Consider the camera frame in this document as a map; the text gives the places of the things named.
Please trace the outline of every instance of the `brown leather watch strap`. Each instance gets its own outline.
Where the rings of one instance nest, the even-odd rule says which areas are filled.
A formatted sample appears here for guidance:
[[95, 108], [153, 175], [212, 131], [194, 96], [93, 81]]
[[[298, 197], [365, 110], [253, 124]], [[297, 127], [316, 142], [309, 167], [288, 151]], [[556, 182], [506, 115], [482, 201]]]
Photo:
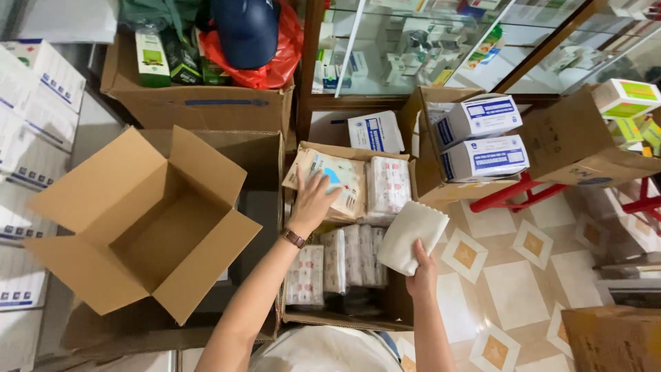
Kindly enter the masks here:
[[283, 230], [282, 237], [289, 240], [293, 245], [297, 246], [299, 249], [305, 246], [305, 239], [296, 235], [295, 232], [291, 231], [288, 228]]

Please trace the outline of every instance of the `floor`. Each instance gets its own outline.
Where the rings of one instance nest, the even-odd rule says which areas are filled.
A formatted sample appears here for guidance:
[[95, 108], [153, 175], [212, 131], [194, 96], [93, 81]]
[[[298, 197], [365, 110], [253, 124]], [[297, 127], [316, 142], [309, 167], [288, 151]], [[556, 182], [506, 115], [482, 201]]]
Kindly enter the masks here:
[[[595, 264], [661, 250], [644, 217], [619, 206], [637, 199], [638, 185], [575, 187], [517, 214], [448, 206], [433, 255], [460, 372], [575, 372], [561, 310], [612, 301], [594, 285]], [[391, 335], [404, 370], [415, 372], [413, 332]]]

